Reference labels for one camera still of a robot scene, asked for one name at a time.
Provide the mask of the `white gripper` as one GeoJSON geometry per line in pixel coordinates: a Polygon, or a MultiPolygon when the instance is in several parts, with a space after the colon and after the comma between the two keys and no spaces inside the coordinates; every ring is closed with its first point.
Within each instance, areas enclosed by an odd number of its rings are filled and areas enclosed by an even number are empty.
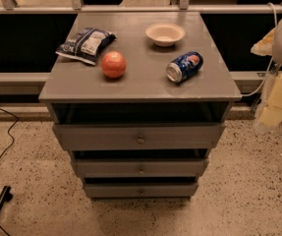
{"type": "MultiPolygon", "coordinates": [[[[251,53],[271,56],[275,29],[253,45],[251,53]]],[[[254,115],[254,128],[259,134],[267,134],[282,122],[282,72],[277,76],[268,75],[263,86],[261,102],[254,115]]]]}

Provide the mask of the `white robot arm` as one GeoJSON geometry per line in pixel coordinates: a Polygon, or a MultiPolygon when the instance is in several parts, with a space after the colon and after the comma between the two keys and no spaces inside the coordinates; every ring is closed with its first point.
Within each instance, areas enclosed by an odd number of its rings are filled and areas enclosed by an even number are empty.
{"type": "MultiPolygon", "coordinates": [[[[259,56],[271,56],[282,66],[282,19],[264,38],[253,45],[251,53],[259,56]]],[[[268,133],[282,122],[282,72],[277,76],[268,76],[263,86],[261,103],[255,114],[255,128],[268,133]]]]}

